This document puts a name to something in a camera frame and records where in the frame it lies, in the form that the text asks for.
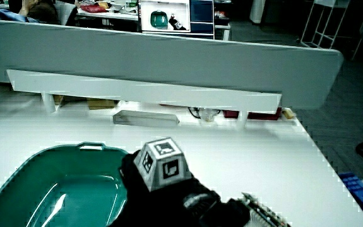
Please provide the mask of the person's right hand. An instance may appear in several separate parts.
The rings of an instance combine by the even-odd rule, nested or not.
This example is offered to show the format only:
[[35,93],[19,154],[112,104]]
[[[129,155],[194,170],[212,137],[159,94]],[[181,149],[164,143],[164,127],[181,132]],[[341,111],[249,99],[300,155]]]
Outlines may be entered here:
[[126,203],[111,226],[204,226],[219,195],[189,170],[184,152],[170,137],[147,142],[118,168]]

